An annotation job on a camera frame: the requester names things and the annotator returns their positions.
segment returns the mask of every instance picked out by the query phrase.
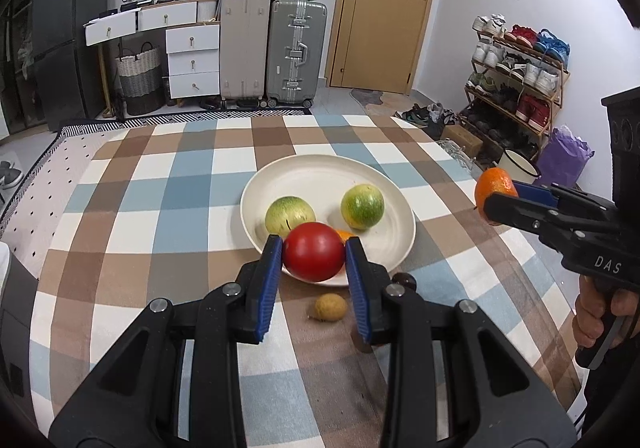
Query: shoe rack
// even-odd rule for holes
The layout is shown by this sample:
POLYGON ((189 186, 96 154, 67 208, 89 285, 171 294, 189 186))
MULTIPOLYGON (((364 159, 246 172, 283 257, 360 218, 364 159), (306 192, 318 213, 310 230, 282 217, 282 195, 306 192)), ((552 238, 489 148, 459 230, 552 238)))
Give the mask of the shoe rack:
MULTIPOLYGON (((532 86, 529 86, 524 82, 521 82, 519 79, 514 78, 513 76, 510 76, 509 74, 502 72, 499 69, 486 66, 485 64, 482 64, 481 62, 476 62, 473 59, 471 60, 471 65, 474 69, 474 72, 482 73, 482 74, 485 74, 487 72, 493 72, 495 73, 496 78, 504 78, 506 80, 505 83, 508 86, 516 88, 520 92, 520 95, 531 94, 536 98, 546 102, 546 104, 550 108, 550 113, 549 113, 549 120, 547 122, 547 125, 545 129, 543 129, 542 131, 538 131, 534 129, 531 125, 529 125, 529 123, 527 123, 526 121, 520 120, 515 114, 509 112, 508 110, 498 105, 490 96, 487 96, 485 93, 482 93, 473 88, 469 88, 468 86, 465 85, 465 95, 468 101, 468 106, 471 105, 474 99, 478 99, 484 102, 485 104, 491 106, 492 108, 494 108, 501 115, 507 118, 510 118, 513 121, 516 121, 516 123, 520 127, 526 130, 527 134, 530 135, 531 138, 537 141, 538 149, 539 149, 538 154, 540 154, 540 150, 542 150, 543 142, 545 138, 548 137, 550 130, 553 128, 554 118, 558 114, 558 111, 562 108, 562 101, 564 98, 563 97, 564 85, 569 80, 571 73, 569 73, 569 71, 566 70, 562 62, 560 62, 559 60, 555 60, 550 56, 546 56, 545 54, 540 53, 539 51, 532 50, 531 48, 527 48, 526 46, 522 46, 515 42, 510 42, 509 40, 505 40, 499 35, 492 35, 485 32, 477 32, 476 30, 474 31, 476 32, 476 34, 478 34, 478 40, 481 40, 482 38, 489 38, 492 41, 492 44, 499 44, 500 46, 504 47, 508 51, 511 50, 521 54, 524 57, 529 57, 533 60, 534 64, 537 66, 539 66, 540 64, 544 64, 547 67, 550 66, 552 69, 556 71, 556 74, 559 77, 558 87, 556 88, 556 91, 551 94, 551 96, 547 96, 544 93, 540 92, 538 89, 532 86)), ((483 133, 474 124, 466 120, 465 117, 461 117, 460 115, 458 115, 458 119, 462 122, 462 124, 465 127, 471 130, 471 132, 473 132, 476 136, 479 136, 479 138, 481 138, 482 141, 484 141, 489 145, 492 145, 493 147, 502 149, 502 147, 494 139, 490 138, 488 135, 483 133)))

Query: white plate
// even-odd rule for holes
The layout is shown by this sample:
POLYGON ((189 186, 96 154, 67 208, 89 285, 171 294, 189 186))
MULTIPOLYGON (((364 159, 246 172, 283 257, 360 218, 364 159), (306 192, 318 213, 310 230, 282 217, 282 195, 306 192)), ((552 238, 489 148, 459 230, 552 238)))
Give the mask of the white plate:
MULTIPOLYGON (((329 226, 351 231, 340 214, 345 192, 357 184, 377 186, 385 198, 385 214, 373 228, 360 237, 370 262, 397 268, 409 254, 415 239, 414 212, 400 189, 374 168, 338 155, 303 154, 283 157, 262 167, 244 187, 240 199, 240 217, 249 240, 262 253, 269 236, 264 216, 271 203, 294 195, 311 205, 316 219, 329 226)), ((347 275, 342 271, 319 285, 344 287, 347 275)))

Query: white drawer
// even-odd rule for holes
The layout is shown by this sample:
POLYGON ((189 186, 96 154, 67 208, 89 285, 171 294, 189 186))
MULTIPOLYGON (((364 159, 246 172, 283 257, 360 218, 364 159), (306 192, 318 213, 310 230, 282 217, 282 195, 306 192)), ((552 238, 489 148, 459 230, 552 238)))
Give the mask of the white drawer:
POLYGON ((166 52, 216 50, 220 47, 220 25, 207 24, 166 31, 166 52))
POLYGON ((154 28, 193 24, 196 21, 198 3, 177 3, 144 8, 138 16, 138 28, 141 32, 154 28))
POLYGON ((185 51, 171 53, 169 58, 169 75, 209 73, 220 70, 220 53, 218 50, 185 51))
POLYGON ((169 88, 171 98, 220 94, 220 75, 211 72, 170 76, 169 88))
POLYGON ((104 17, 93 24, 89 24, 84 29, 86 44, 90 46, 98 42, 111 40, 111 38, 135 34, 137 13, 136 11, 123 12, 104 17))

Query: human hand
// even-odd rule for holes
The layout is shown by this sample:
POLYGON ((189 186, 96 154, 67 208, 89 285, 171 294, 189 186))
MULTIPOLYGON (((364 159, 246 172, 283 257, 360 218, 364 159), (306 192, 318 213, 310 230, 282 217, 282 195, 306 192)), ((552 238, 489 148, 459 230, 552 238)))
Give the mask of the human hand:
MULTIPOLYGON (((626 289, 617 290, 611 299, 611 312, 615 316, 626 316, 625 324, 613 340, 611 347, 617 347, 626 337, 633 316, 638 306, 638 295, 626 289)), ((581 347, 593 347, 596 340, 604 332, 602 316, 607 308, 604 295, 600 293, 591 277, 580 276, 580 295, 575 300, 575 316, 572 322, 575 341, 581 347)), ((631 336, 640 332, 640 321, 636 324, 631 336)))

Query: purple bag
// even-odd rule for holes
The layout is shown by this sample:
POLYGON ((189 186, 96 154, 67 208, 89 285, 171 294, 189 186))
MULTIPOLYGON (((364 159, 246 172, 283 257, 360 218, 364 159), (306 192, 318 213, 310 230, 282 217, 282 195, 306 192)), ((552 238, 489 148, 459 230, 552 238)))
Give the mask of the purple bag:
POLYGON ((569 127, 556 127, 551 131, 548 144, 540 152, 536 165, 541 176, 533 184, 550 186, 558 183, 573 188, 593 154, 595 152, 589 144, 576 138, 569 127))

